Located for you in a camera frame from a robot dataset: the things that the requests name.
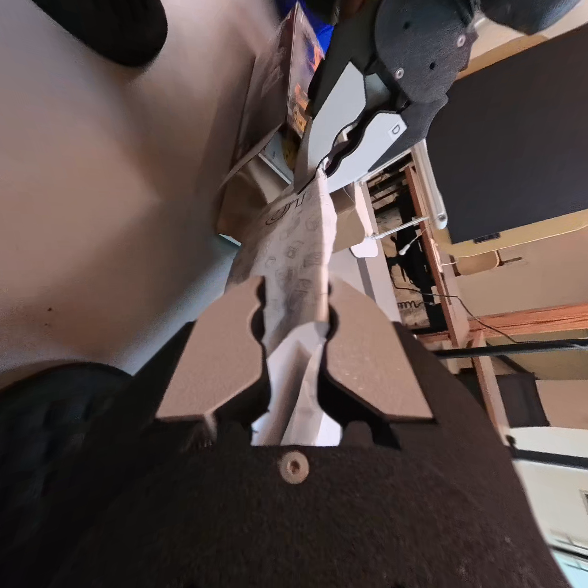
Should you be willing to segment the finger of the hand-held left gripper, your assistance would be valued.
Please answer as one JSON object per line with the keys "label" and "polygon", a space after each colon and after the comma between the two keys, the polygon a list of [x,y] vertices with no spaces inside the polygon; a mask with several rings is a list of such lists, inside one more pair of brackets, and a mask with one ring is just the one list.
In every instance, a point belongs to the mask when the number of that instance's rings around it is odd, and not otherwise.
{"label": "finger of the hand-held left gripper", "polygon": [[337,136],[366,107],[364,75],[348,62],[304,134],[304,176],[313,177],[331,152]]}
{"label": "finger of the hand-held left gripper", "polygon": [[344,155],[333,172],[327,172],[330,194],[367,175],[371,166],[405,133],[407,125],[400,114],[380,111],[365,126],[359,143]]}

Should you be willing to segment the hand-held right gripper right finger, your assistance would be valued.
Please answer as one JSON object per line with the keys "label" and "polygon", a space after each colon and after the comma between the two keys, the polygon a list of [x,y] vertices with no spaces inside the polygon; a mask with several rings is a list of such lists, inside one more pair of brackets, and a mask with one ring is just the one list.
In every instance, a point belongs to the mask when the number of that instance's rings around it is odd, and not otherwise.
{"label": "hand-held right gripper right finger", "polygon": [[394,424],[434,424],[395,324],[374,300],[333,277],[329,330],[319,364],[319,407],[342,429],[365,422],[372,432]]}

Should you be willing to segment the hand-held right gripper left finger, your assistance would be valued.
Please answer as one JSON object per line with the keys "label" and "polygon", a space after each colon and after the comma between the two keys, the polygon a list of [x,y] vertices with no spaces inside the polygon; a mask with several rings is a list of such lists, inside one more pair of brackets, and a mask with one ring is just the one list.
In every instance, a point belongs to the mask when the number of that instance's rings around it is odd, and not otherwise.
{"label": "hand-held right gripper left finger", "polygon": [[265,278],[252,276],[200,315],[156,411],[159,421],[203,421],[209,430],[239,423],[251,431],[268,411],[265,293]]}

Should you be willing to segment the black toy car box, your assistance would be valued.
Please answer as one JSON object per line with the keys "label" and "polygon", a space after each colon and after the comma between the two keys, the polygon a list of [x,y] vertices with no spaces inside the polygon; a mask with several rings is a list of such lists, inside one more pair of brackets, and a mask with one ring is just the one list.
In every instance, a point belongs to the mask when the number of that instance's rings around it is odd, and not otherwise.
{"label": "black toy car box", "polygon": [[[312,78],[324,56],[296,3],[254,62],[217,219],[217,233],[236,246],[242,246],[267,204],[313,179],[304,176],[304,134],[318,112],[307,114],[306,109]],[[334,146],[319,167],[326,169],[332,161]]]}

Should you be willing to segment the white brick-print paper bag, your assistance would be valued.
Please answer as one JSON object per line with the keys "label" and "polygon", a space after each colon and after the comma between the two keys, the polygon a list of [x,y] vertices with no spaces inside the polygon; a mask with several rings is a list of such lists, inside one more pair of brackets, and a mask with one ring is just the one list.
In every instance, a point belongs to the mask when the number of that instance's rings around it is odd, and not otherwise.
{"label": "white brick-print paper bag", "polygon": [[336,211],[317,171],[300,192],[280,196],[246,230],[225,290],[252,276],[265,285],[264,335],[271,397],[254,424],[255,446],[318,444],[323,410],[318,373],[329,323],[329,261]]}

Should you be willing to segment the background office desk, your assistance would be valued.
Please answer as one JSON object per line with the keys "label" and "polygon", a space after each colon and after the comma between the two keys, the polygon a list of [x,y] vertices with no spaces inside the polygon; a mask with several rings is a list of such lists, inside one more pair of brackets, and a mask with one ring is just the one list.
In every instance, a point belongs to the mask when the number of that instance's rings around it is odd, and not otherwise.
{"label": "background office desk", "polygon": [[[415,212],[419,217],[428,216],[429,208],[425,199],[423,182],[416,171],[415,164],[405,167],[405,176]],[[424,222],[418,225],[421,230],[425,227]],[[487,337],[491,332],[500,335],[496,332],[496,328],[508,336],[586,329],[587,303],[499,313],[488,316],[489,321],[483,325],[481,320],[471,318],[460,302],[453,269],[447,266],[447,273],[445,273],[442,262],[448,261],[449,257],[437,247],[433,239],[434,227],[434,224],[430,224],[427,230],[422,231],[422,245],[436,288],[430,298],[432,300],[438,298],[440,301],[446,331],[420,335],[420,339],[427,344],[449,342],[451,350],[465,349],[467,352],[486,353],[485,356],[473,357],[474,370],[481,387],[484,407],[501,439],[507,444],[511,427],[489,357],[489,353],[497,351],[497,348],[487,346]]]}

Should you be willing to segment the white metal book stand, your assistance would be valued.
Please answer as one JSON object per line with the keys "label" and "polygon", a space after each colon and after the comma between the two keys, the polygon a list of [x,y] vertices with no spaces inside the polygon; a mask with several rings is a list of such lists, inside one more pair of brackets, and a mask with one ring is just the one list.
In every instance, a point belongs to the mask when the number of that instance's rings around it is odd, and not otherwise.
{"label": "white metal book stand", "polygon": [[366,237],[360,244],[350,247],[350,251],[354,257],[361,259],[377,256],[377,241],[423,222],[425,223],[423,231],[427,230],[430,227],[430,224],[434,224],[435,228],[438,230],[442,230],[447,227],[447,210],[443,201],[443,197],[437,186],[436,178],[430,163],[426,140],[423,139],[416,143],[415,146],[411,149],[411,153],[416,166],[416,171],[420,173],[420,178],[423,182],[423,189],[426,197],[425,199],[429,204],[430,215],[415,218],[410,222],[401,224],[383,233],[372,234]]}

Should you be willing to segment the wooden board with dark panel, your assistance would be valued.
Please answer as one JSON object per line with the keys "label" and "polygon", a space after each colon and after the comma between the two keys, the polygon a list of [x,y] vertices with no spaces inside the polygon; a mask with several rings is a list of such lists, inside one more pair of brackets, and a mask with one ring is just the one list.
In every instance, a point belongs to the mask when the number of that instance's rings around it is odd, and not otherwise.
{"label": "wooden board with dark panel", "polygon": [[587,227],[587,24],[474,57],[428,133],[454,258]]}

